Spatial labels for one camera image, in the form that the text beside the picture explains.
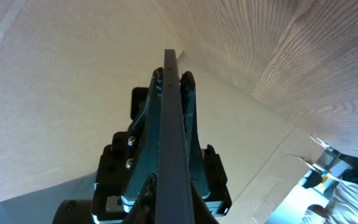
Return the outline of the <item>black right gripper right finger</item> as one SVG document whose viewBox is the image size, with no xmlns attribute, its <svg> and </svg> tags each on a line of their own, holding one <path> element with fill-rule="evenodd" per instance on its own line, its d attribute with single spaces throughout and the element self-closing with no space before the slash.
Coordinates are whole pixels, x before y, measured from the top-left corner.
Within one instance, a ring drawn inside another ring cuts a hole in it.
<svg viewBox="0 0 358 224">
<path fill-rule="evenodd" d="M 195 79 L 190 71 L 183 73 L 180 78 L 180 93 L 190 180 L 201 198 L 206 199 L 210 195 L 210 189 L 198 139 Z"/>
</svg>

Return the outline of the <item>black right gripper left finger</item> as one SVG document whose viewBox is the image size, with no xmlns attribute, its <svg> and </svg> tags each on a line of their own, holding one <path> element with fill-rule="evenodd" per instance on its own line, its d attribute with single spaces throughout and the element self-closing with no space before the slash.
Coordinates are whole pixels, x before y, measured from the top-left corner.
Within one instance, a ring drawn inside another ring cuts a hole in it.
<svg viewBox="0 0 358 224">
<path fill-rule="evenodd" d="M 160 136 L 160 112 L 163 69 L 153 71 L 148 88 L 132 91 L 132 106 L 135 116 L 127 130 L 127 149 L 131 176 L 121 195 L 124 210 L 135 204 L 148 177 L 158 171 L 158 149 Z"/>
</svg>

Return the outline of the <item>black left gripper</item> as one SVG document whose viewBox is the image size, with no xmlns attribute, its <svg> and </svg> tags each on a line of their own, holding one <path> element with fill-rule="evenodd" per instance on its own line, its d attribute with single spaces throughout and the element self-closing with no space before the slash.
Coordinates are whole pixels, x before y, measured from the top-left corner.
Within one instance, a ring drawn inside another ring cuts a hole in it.
<svg viewBox="0 0 358 224">
<path fill-rule="evenodd" d="M 231 205 L 212 146 L 200 147 L 196 95 L 135 88 L 129 129 L 104 148 L 88 200 L 65 200 L 54 223 L 216 223 Z"/>
</svg>

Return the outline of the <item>Galaxy smartphone blue screen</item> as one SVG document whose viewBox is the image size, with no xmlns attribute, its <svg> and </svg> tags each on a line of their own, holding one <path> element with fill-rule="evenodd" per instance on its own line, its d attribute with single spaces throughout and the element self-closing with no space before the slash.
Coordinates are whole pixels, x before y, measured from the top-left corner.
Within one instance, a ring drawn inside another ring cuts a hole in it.
<svg viewBox="0 0 358 224">
<path fill-rule="evenodd" d="M 155 223 L 194 223 L 176 53 L 164 51 Z"/>
</svg>

